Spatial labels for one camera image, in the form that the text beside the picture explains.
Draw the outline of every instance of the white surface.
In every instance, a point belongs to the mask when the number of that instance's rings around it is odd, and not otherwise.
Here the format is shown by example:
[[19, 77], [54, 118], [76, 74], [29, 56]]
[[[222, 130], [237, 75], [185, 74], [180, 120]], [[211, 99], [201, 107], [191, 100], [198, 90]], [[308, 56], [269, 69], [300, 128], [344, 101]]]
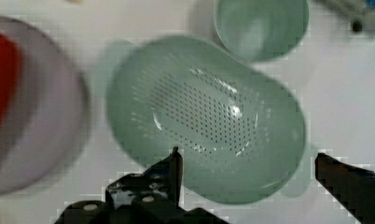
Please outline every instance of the white surface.
[[[346, 21], [310, 4], [309, 32], [295, 52], [254, 66], [298, 96], [314, 145], [350, 164], [369, 164], [364, 167], [375, 171], [375, 37], [350, 35]], [[1, 14], [48, 30], [85, 71], [115, 39], [141, 43], [166, 34], [211, 36], [212, 9], [210, 0], [0, 0]], [[93, 108], [90, 140], [74, 164], [26, 191], [0, 197], [0, 223], [54, 223], [68, 204], [101, 200], [113, 180], [143, 171], [113, 139], [104, 100], [95, 98]], [[297, 198], [278, 192], [244, 206], [211, 203], [186, 189], [182, 195], [184, 208], [202, 206], [236, 224], [355, 223], [315, 180]]]

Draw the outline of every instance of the white plate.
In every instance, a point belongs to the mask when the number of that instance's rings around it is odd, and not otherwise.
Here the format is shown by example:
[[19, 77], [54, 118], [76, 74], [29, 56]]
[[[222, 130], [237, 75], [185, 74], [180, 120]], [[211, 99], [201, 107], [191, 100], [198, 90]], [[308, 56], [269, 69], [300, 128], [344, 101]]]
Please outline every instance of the white plate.
[[22, 53], [19, 87], [0, 128], [1, 194], [33, 184], [65, 157], [86, 107], [78, 71], [54, 42], [3, 17], [0, 33]]

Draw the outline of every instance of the colander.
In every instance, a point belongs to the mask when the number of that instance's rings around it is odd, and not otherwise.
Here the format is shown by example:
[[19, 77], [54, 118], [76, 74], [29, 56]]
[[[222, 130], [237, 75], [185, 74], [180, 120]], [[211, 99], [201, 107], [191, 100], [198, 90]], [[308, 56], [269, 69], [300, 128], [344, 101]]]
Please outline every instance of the colander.
[[136, 49], [114, 74], [107, 115], [122, 148], [145, 167], [179, 147], [183, 185], [217, 203], [272, 195], [306, 145], [304, 117], [284, 86], [196, 36]]

